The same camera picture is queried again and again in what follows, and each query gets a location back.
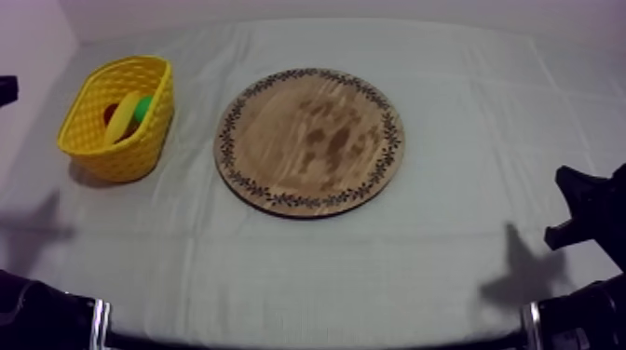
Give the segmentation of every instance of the woven basket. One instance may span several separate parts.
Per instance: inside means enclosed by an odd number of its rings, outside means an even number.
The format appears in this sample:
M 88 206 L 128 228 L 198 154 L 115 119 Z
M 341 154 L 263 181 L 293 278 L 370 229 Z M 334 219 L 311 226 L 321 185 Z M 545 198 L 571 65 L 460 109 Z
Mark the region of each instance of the woven basket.
M 131 91 L 152 95 L 139 128 L 129 138 L 104 146 L 104 109 Z M 134 56 L 110 62 L 93 72 L 65 118 L 57 144 L 96 177 L 131 182 L 157 164 L 174 112 L 173 82 L 168 61 Z

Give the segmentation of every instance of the wooden tray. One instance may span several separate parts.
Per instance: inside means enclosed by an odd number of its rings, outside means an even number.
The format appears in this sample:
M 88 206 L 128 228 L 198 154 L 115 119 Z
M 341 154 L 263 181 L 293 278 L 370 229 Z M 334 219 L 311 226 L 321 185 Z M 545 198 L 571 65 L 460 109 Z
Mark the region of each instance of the wooden tray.
M 281 216 L 353 209 L 378 194 L 404 151 L 401 120 L 359 78 L 323 69 L 272 74 L 228 106 L 213 153 L 228 187 Z

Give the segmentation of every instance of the white tablecloth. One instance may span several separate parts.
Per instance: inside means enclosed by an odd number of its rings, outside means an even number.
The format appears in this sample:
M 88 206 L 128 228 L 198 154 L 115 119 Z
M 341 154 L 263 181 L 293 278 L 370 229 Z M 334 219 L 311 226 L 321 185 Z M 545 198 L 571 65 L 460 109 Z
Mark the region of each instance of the white tablecloth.
M 55 138 L 87 74 L 171 60 L 176 115 L 145 179 L 95 182 Z M 235 198 L 211 146 L 226 105 L 293 67 L 357 75 L 401 115 L 406 151 L 380 196 L 331 219 Z M 0 197 L 0 267 L 114 305 L 114 328 L 200 343 L 402 345 L 511 330 L 517 309 L 618 269 L 592 242 L 549 252 L 568 165 L 626 161 L 626 61 L 568 44 L 397 20 L 278 20 L 81 47 Z

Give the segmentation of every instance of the red ball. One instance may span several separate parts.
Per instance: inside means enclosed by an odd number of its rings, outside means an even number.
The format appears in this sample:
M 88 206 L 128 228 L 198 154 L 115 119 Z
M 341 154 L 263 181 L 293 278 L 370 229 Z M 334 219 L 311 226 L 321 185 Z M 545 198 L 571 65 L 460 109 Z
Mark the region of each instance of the red ball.
M 109 122 L 111 121 L 111 117 L 113 116 L 113 113 L 116 112 L 117 106 L 118 106 L 117 103 L 109 104 L 109 106 L 106 107 L 106 109 L 104 110 L 104 124 L 106 126 L 109 125 Z

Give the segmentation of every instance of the toy fruit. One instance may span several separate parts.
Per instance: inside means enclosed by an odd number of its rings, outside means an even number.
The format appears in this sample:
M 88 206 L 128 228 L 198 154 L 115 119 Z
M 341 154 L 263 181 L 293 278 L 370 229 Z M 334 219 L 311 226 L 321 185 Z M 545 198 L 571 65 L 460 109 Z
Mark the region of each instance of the toy fruit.
M 106 109 L 104 110 L 104 124 L 106 126 L 109 125 L 109 122 L 111 121 L 111 117 L 113 116 L 113 113 L 116 112 L 117 106 L 118 106 L 117 103 L 112 103 L 112 104 L 109 104 L 109 106 L 106 107 Z
M 113 113 L 109 125 L 106 127 L 106 131 L 104 131 L 105 146 L 114 144 L 124 135 L 129 127 L 133 112 L 135 108 L 137 108 L 137 103 L 139 103 L 140 98 L 141 95 L 138 91 L 129 92 L 124 96 L 124 99 L 122 99 L 116 111 Z
M 133 114 L 137 123 L 143 122 L 143 118 L 148 113 L 148 108 L 150 108 L 150 103 L 152 103 L 152 96 L 145 96 L 137 104 L 137 108 L 135 108 L 135 113 Z
M 130 136 L 132 136 L 132 134 L 134 134 L 135 131 L 137 131 L 138 128 L 139 128 L 139 123 L 135 122 L 134 120 L 131 121 L 129 127 L 124 132 L 124 135 L 122 135 L 122 137 L 119 138 L 119 140 L 117 140 L 116 143 L 120 142 L 122 140 L 125 140 L 125 139 L 129 138 Z

